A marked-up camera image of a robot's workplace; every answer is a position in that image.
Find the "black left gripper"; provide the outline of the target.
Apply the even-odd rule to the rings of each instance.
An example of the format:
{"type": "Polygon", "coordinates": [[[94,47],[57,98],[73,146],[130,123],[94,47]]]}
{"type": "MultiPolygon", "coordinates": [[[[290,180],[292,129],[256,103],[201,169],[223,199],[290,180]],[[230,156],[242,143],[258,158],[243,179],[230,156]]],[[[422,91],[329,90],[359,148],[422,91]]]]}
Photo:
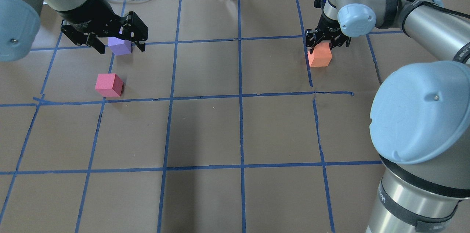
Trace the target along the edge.
{"type": "Polygon", "coordinates": [[[61,32],[75,45],[92,47],[105,54],[101,37],[116,37],[129,40],[145,52],[148,26],[134,11],[125,16],[114,13],[108,0],[86,0],[79,7],[59,11],[63,18],[61,32]]]}

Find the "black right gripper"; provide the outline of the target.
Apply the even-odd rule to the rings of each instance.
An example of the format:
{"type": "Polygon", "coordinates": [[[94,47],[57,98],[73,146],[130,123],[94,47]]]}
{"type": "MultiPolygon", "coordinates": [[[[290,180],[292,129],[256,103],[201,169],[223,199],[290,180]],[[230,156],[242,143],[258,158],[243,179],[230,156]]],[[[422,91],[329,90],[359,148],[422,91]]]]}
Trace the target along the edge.
{"type": "Polygon", "coordinates": [[[349,47],[351,43],[351,37],[342,33],[339,22],[330,19],[324,14],[320,17],[318,25],[314,30],[305,29],[304,37],[304,45],[308,48],[309,54],[313,54],[315,46],[321,42],[329,42],[331,50],[344,44],[346,44],[346,47],[349,47]]]}

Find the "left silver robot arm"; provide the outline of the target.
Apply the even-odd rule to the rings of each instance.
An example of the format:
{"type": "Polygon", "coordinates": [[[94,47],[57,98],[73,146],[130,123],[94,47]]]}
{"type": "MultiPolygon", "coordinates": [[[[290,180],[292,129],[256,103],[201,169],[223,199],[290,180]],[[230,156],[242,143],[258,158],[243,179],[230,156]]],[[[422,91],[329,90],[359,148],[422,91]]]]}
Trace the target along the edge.
{"type": "Polygon", "coordinates": [[[148,27],[131,11],[121,17],[108,0],[0,0],[0,59],[24,58],[40,30],[43,3],[63,19],[61,32],[74,44],[87,45],[104,54],[101,37],[116,37],[145,51],[148,27]]]}

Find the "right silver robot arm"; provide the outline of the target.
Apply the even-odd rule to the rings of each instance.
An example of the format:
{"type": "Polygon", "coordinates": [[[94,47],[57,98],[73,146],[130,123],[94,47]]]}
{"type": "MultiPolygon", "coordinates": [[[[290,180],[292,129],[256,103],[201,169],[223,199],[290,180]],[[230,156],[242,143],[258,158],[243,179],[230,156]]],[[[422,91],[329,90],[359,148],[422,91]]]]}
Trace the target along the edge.
{"type": "Polygon", "coordinates": [[[400,28],[438,60],[387,77],[370,112],[371,141],[385,172],[367,233],[441,233],[469,198],[469,15],[442,0],[315,0],[305,30],[309,57],[374,28],[400,28]]]}

